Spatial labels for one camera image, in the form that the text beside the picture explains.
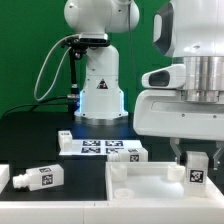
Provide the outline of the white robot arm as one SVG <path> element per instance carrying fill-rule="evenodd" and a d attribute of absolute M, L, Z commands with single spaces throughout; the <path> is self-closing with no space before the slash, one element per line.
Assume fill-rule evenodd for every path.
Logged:
<path fill-rule="evenodd" d="M 91 123 L 126 113 L 118 87 L 118 52 L 108 33 L 134 28 L 134 0 L 67 0 L 72 46 L 87 56 L 86 81 L 75 115 Z M 224 0 L 169 0 L 154 16 L 153 43 L 170 66 L 142 77 L 133 128 L 139 135 L 210 140 L 224 152 Z"/>

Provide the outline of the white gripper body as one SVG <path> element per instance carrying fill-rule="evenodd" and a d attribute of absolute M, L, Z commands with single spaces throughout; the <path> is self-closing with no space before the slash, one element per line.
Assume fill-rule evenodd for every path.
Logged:
<path fill-rule="evenodd" d="M 139 135 L 224 141 L 224 98 L 190 103 L 175 90 L 144 90 L 136 100 L 133 128 Z"/>

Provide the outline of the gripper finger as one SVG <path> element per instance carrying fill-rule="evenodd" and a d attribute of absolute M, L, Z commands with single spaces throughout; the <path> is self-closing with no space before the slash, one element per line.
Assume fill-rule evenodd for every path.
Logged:
<path fill-rule="evenodd" d="M 171 138 L 170 146 L 176 155 L 176 162 L 179 165 L 184 165 L 186 163 L 186 154 L 181 150 L 180 139 L 179 138 Z"/>
<path fill-rule="evenodd" d="M 224 141 L 217 141 L 216 142 L 216 151 L 213 153 L 212 156 L 209 157 L 209 168 L 213 170 L 217 170 L 220 161 L 219 159 L 224 154 Z"/>

